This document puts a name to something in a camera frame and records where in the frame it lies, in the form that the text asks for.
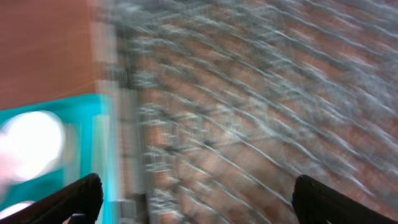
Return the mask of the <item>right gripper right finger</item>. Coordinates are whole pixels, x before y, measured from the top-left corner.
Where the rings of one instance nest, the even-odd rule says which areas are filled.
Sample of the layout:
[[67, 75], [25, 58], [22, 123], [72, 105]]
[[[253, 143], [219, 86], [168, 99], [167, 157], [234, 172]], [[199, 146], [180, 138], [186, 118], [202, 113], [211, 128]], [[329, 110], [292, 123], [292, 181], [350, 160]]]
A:
[[307, 175], [296, 178], [292, 206], [300, 224], [397, 224]]

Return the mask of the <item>pink bowl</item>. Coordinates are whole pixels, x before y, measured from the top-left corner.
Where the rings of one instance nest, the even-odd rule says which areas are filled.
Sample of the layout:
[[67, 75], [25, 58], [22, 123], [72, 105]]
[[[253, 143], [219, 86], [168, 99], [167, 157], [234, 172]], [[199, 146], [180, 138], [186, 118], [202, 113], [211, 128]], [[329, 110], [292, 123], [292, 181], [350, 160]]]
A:
[[29, 206], [31, 206], [34, 203], [34, 201], [25, 201], [25, 202], [19, 202], [14, 205], [11, 205], [4, 210], [0, 211], [0, 219], [6, 218], [8, 216], [11, 216], [14, 213], [17, 213]]

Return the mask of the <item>white bowl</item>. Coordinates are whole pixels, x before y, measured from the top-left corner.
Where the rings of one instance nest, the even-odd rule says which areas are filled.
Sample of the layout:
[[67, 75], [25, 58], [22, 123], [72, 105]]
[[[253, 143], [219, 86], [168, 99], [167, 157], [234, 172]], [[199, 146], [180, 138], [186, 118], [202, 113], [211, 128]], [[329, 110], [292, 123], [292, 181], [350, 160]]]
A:
[[65, 143], [58, 116], [31, 111], [1, 126], [1, 182], [25, 182], [39, 177], [57, 163]]

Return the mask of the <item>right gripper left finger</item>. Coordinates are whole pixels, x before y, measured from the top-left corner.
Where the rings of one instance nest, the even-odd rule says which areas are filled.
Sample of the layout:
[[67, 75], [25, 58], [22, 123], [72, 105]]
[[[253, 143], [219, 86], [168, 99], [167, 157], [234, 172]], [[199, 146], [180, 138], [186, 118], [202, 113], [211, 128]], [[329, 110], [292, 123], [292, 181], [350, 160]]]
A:
[[95, 224], [104, 202], [102, 182], [91, 173], [32, 205], [1, 219], [1, 224]]

